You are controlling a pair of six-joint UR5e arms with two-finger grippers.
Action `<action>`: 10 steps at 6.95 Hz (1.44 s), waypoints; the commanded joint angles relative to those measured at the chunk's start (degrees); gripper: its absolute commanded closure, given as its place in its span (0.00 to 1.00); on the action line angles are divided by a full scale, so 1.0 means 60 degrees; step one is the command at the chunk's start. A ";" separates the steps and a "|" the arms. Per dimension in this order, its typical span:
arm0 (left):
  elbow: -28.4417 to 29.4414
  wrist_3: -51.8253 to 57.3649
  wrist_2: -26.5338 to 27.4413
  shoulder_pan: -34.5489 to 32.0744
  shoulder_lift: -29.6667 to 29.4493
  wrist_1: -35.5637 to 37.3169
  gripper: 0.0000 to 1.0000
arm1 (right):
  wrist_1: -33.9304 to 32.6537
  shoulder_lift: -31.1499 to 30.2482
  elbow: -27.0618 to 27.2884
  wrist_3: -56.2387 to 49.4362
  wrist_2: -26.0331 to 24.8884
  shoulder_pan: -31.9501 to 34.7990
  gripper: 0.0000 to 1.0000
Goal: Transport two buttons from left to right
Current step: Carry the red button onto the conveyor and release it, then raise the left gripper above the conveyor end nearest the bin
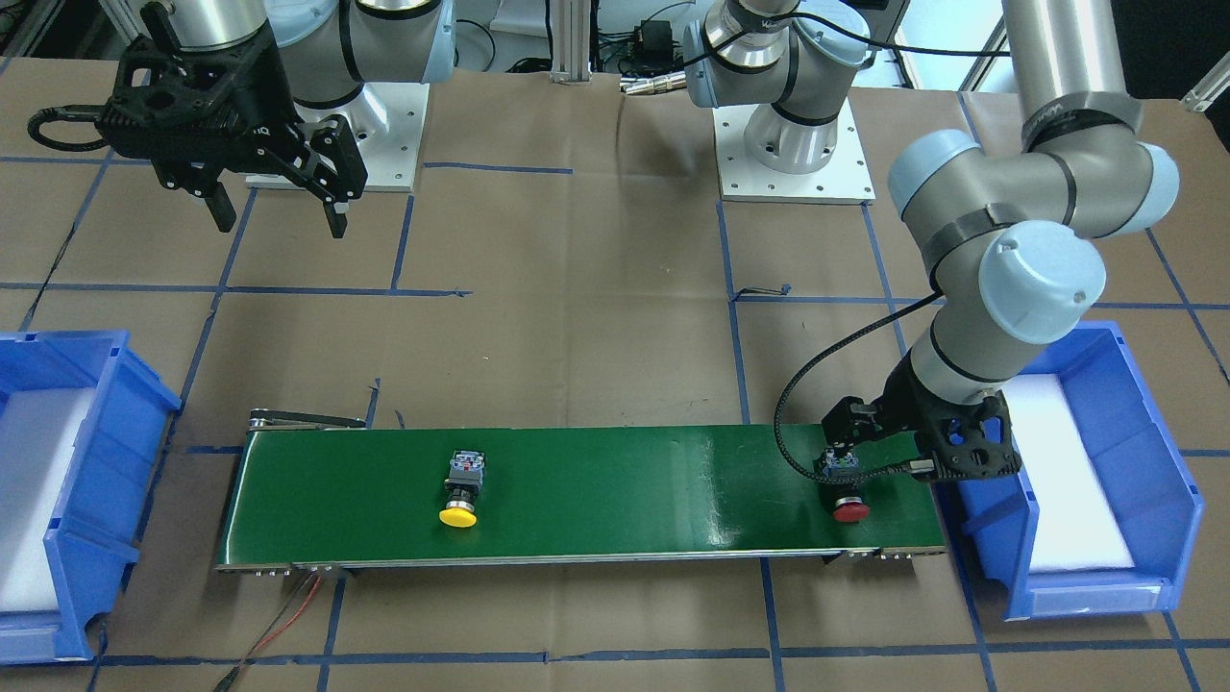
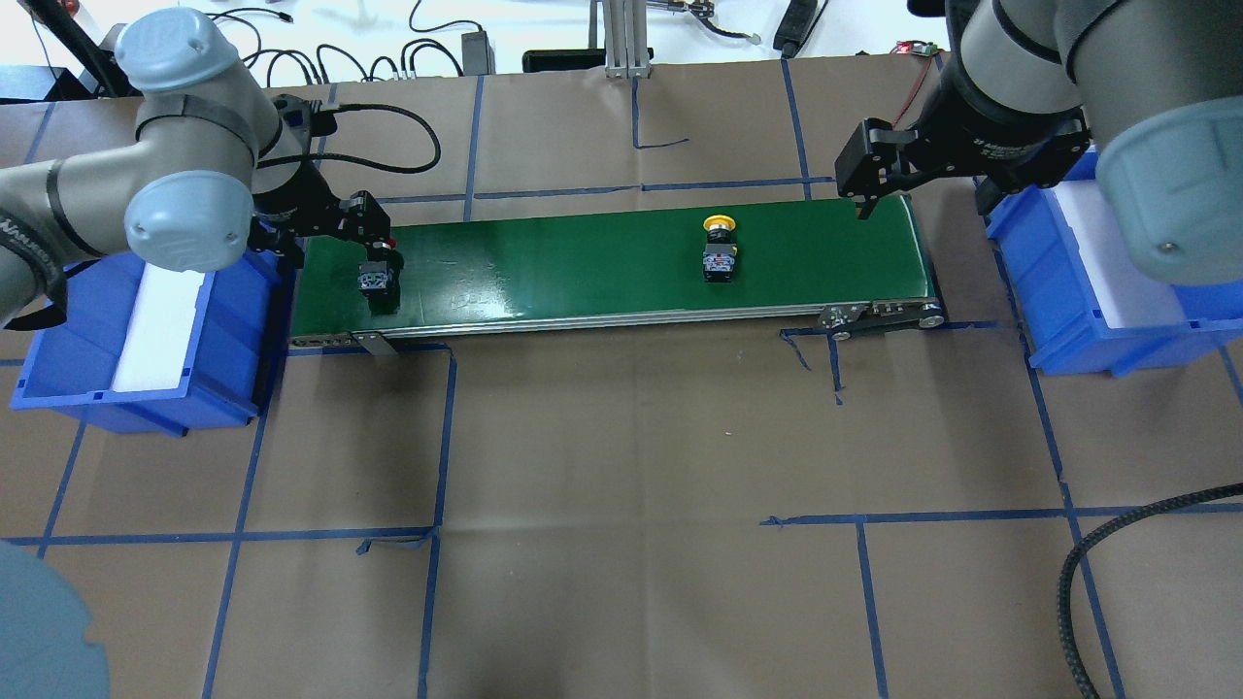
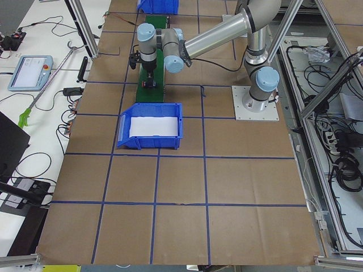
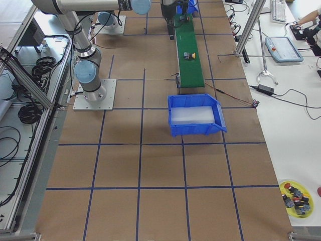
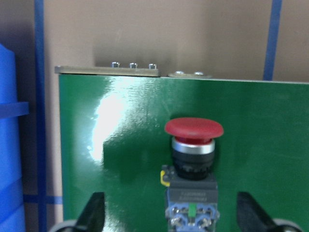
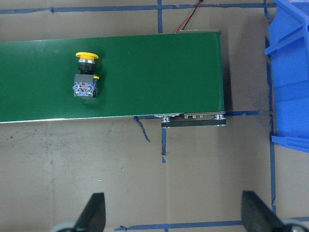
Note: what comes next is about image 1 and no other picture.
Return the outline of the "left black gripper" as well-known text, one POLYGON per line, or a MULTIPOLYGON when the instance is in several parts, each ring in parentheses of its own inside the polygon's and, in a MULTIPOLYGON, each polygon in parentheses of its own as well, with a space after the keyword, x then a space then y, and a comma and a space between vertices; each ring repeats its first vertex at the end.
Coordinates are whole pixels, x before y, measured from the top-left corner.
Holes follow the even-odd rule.
POLYGON ((907 358, 898 363, 879 398, 867 404, 845 397, 823 417, 827 451, 820 458, 825 483, 860 483, 907 473, 920 482, 957 482, 1018 474, 1022 460, 1012 442, 1009 404, 996 395, 974 404, 954 404, 932 395, 907 358), (918 456, 862 470, 855 447, 911 431, 918 456))

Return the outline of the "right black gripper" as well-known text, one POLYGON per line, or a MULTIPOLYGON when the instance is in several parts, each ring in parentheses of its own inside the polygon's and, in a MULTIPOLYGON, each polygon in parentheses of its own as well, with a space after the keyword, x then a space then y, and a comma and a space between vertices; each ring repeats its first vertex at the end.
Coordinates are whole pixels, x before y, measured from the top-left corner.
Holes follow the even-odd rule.
POLYGON ((367 184, 351 124, 300 117, 269 34, 205 52, 137 37, 121 57, 100 133, 123 157, 153 162, 160 184, 203 200, 221 234, 237 219, 224 171, 308 189, 323 202, 333 238, 344 237, 348 202, 367 184))

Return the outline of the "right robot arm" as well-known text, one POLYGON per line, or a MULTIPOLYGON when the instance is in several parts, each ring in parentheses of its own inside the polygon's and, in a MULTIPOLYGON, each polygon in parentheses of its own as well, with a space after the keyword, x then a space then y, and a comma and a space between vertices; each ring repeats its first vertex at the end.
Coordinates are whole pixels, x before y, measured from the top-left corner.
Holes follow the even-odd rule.
POLYGON ((287 179, 321 202, 330 232, 369 172, 374 139, 352 104, 371 84, 444 82, 450 1, 135 1, 139 31, 92 127, 149 161, 160 186, 199 198, 220 232, 236 222, 221 175, 287 179))

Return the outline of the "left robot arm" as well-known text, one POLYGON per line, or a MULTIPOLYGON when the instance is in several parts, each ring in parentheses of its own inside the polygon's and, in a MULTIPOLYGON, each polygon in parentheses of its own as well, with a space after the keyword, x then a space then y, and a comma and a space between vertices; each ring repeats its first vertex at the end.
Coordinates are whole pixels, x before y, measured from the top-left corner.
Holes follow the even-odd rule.
MULTIPOLYGON (((836 17, 839 1, 716 1, 681 41, 694 104, 753 104, 748 147, 784 175, 809 175, 829 143, 870 37, 836 17)), ((1141 143, 1141 102, 1125 92, 1107 1, 1006 1, 1009 57, 1025 114, 1021 151, 990 157, 966 132, 927 133, 888 172, 895 209, 942 301, 873 402, 847 397, 823 417, 817 483, 909 474, 924 482, 989 479, 1021 468, 1002 386, 1098 301, 1105 262, 1095 240, 1146 231, 1176 202, 1168 152, 1141 143)))

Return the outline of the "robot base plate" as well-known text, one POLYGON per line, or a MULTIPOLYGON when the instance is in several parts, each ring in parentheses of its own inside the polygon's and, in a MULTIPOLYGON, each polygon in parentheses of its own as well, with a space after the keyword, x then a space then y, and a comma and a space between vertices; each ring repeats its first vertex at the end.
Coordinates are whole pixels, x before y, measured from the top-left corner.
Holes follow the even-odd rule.
POLYGON ((861 205, 877 198, 849 101, 834 120, 802 127, 772 104, 712 111, 724 202, 861 205))
POLYGON ((411 193, 416 187, 419 145, 426 132, 430 85, 365 84, 347 104, 312 109, 296 104, 308 122, 341 113, 351 122, 368 171, 367 192, 411 193))

